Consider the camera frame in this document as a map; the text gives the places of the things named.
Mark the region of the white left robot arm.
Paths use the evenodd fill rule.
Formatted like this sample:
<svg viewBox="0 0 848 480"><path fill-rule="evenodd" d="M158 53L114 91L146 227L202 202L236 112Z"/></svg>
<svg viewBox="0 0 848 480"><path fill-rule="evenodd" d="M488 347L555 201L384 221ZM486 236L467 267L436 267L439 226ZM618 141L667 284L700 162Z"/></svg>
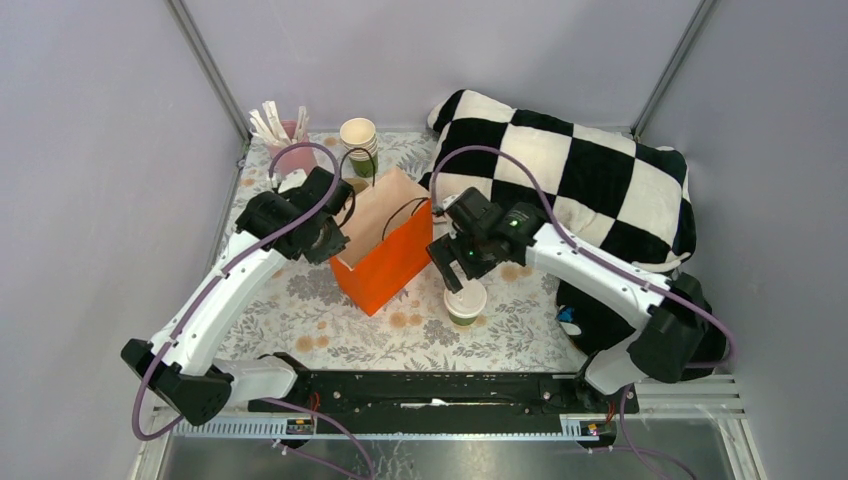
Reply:
<svg viewBox="0 0 848 480"><path fill-rule="evenodd" d="M199 426L240 402L273 398L296 411L309 401L301 367L283 355L227 361L224 337L258 290L287 262L320 264L349 239L335 221L353 187L320 167L287 175L278 190L254 196L236 220L220 259L190 300L151 339L130 339L122 360L184 421Z"/></svg>

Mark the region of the green paper coffee cup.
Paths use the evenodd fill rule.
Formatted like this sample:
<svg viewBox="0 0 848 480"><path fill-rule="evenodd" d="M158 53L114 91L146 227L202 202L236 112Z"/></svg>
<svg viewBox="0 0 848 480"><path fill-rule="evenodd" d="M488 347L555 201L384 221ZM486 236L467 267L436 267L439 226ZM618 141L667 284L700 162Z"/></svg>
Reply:
<svg viewBox="0 0 848 480"><path fill-rule="evenodd" d="M480 312L479 311L472 311L472 312L461 311L461 312L458 312L458 311L454 311L454 310L448 310L448 314L449 314L450 320L455 325L461 326L461 327L467 327L467 326L470 326L470 325L475 323L475 321L478 319L478 317L480 315Z"/></svg>

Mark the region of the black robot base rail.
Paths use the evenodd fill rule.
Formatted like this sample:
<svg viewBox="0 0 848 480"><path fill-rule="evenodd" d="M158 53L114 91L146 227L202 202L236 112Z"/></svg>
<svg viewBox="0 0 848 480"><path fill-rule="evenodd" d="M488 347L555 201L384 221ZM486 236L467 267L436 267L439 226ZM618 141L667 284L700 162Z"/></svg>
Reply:
<svg viewBox="0 0 848 480"><path fill-rule="evenodd" d="M572 374L302 370L284 398L367 434L555 434L560 418L639 410L634 393L593 393Z"/></svg>

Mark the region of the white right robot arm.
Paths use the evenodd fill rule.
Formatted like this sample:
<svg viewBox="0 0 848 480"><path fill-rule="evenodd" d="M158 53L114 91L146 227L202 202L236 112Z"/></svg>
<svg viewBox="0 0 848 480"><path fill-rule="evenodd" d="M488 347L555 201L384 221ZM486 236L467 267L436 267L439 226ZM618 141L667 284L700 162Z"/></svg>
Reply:
<svg viewBox="0 0 848 480"><path fill-rule="evenodd" d="M433 241L428 255L446 288L460 292L503 262L554 275L599 302L628 332L589 356L573 386L575 402L597 412L626 385L650 378L677 383L708 330L706 302L694 276L677 278L641 270L565 232L536 206L504 209L475 188L448 198L443 215L452 232Z"/></svg>

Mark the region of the white plastic cup lid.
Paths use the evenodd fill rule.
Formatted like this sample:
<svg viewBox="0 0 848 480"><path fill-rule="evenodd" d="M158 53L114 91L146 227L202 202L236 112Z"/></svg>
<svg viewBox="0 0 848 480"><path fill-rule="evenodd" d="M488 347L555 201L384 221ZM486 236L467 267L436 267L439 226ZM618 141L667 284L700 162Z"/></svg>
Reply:
<svg viewBox="0 0 848 480"><path fill-rule="evenodd" d="M479 311L481 314L488 298L485 286L479 280L462 280L461 283L463 289L458 293L444 290L443 301L447 311Z"/></svg>

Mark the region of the orange paper bag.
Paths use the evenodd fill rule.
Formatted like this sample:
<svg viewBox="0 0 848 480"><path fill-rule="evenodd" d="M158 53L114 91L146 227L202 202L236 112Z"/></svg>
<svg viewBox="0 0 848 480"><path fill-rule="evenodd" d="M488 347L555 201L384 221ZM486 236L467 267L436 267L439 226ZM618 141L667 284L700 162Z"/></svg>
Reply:
<svg viewBox="0 0 848 480"><path fill-rule="evenodd" d="M330 259L331 270L341 291L372 316L430 263L430 193L392 167L357 194L355 213L342 232L350 242Z"/></svg>

